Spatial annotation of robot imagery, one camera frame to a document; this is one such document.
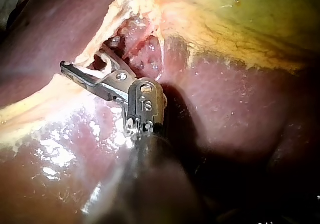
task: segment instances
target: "screw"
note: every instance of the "screw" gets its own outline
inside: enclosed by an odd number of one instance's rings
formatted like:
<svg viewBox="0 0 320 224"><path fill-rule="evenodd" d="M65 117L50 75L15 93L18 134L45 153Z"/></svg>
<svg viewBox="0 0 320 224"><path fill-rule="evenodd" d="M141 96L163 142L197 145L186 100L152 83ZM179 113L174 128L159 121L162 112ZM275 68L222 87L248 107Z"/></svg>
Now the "screw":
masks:
<svg viewBox="0 0 320 224"><path fill-rule="evenodd" d="M150 93L150 92L152 92L152 87L145 84L145 85L141 86L141 92Z"/></svg>
<svg viewBox="0 0 320 224"><path fill-rule="evenodd" d="M124 81L125 79L127 79L127 75L123 72L119 73L118 75L116 75L115 77L118 81Z"/></svg>

